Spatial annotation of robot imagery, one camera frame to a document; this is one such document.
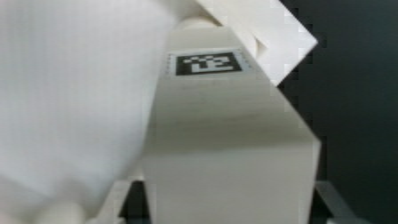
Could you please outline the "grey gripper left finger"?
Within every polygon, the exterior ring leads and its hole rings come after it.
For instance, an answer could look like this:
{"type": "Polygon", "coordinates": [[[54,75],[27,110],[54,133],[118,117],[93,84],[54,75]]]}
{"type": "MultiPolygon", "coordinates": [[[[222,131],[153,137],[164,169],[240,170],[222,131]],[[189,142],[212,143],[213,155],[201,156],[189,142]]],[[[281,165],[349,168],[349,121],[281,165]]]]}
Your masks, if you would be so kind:
{"type": "Polygon", "coordinates": [[[141,180],[114,183],[96,224],[146,224],[146,190],[141,180]]]}

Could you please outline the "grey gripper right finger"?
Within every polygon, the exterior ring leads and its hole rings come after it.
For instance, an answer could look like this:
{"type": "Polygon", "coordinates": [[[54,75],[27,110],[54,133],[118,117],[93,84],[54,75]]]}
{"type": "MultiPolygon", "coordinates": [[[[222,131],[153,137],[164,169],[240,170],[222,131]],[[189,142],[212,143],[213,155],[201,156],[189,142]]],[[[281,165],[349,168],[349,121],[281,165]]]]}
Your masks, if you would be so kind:
{"type": "Polygon", "coordinates": [[[333,214],[325,224],[364,224],[364,219],[356,215],[333,182],[318,181],[315,188],[333,214]]]}

